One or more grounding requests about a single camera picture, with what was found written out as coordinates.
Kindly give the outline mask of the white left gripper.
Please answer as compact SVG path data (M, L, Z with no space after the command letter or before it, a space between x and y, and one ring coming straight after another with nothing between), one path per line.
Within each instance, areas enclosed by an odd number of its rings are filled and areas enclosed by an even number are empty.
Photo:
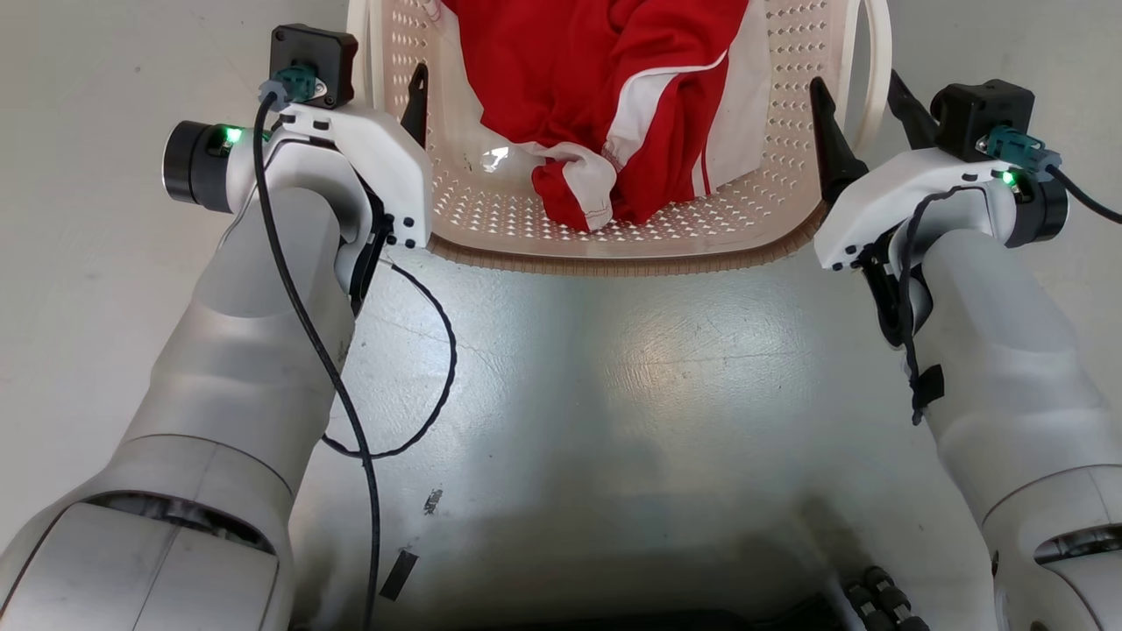
M408 83L401 124L360 106L322 110L292 104L266 145L269 182L304 185L325 196L344 243L360 249L373 235L373 203L394 219L392 235L410 249L427 247L433 214L433 167L427 136L429 68L421 61Z

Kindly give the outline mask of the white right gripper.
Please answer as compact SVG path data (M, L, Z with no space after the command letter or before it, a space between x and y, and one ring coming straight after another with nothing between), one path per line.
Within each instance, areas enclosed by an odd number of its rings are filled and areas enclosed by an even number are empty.
M822 203L830 208L813 236L813 252L825 269L849 267L862 248L910 218L926 196L957 185L985 184L1008 161L959 161L936 146L938 124L892 68L888 108L902 125L909 147L870 172L836 120L836 103L820 76L809 83L813 143Z

